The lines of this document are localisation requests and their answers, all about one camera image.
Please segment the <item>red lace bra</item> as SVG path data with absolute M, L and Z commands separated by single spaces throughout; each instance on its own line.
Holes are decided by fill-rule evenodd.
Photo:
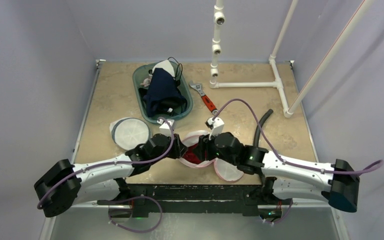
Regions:
M 188 147 L 186 153 L 182 156 L 188 163 L 198 165 L 201 163 L 201 160 L 194 153 L 194 149 L 198 146 L 198 143 Z

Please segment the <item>small pink-zip mesh bag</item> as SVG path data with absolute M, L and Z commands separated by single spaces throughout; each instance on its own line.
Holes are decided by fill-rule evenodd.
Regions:
M 207 134 L 209 134 L 209 132 L 206 130 L 195 130 L 187 133 L 181 142 L 187 147 L 190 147 L 194 144 L 198 144 L 199 136 Z M 244 176 L 244 173 L 238 170 L 236 166 L 219 158 L 205 160 L 200 164 L 192 164 L 187 162 L 185 159 L 183 159 L 183 157 L 179 158 L 178 160 L 185 166 L 193 169 L 202 169 L 212 166 L 220 179 L 230 183 L 237 182 Z

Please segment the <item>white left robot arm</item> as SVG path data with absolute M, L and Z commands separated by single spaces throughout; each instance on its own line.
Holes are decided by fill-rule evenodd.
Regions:
M 110 182 L 144 173 L 164 158 L 179 159 L 187 150 L 178 134 L 158 133 L 145 143 L 107 160 L 83 164 L 59 160 L 34 184 L 37 209 L 47 218 L 58 216 L 75 203 L 85 202 L 85 197 L 91 197 L 92 186 L 99 190 L 109 189 Z

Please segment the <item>navy blue bra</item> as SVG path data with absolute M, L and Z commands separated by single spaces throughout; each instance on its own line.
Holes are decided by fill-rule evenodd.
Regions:
M 142 88 L 142 100 L 145 103 L 145 111 L 148 117 L 164 114 L 160 108 L 160 102 L 167 98 L 179 98 L 184 100 L 183 113 L 188 107 L 187 99 L 178 89 L 174 78 L 165 70 L 157 68 L 152 75 L 152 81 L 147 89 Z

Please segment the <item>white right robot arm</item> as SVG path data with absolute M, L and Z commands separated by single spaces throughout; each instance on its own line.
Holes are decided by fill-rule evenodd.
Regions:
M 323 201 L 347 213 L 358 209 L 360 177 L 345 160 L 330 164 L 277 156 L 266 148 L 242 144 L 230 132 L 200 136 L 193 153 L 202 162 L 218 158 L 245 174 L 263 176 L 260 196 L 268 204 L 298 198 Z

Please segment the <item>white and black bra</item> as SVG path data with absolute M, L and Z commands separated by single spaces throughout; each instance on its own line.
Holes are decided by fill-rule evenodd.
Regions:
M 150 75 L 153 75 L 156 69 L 163 69 L 168 72 L 175 81 L 179 81 L 183 75 L 183 65 L 178 62 L 174 57 L 169 57 L 166 60 L 162 60 L 149 71 Z

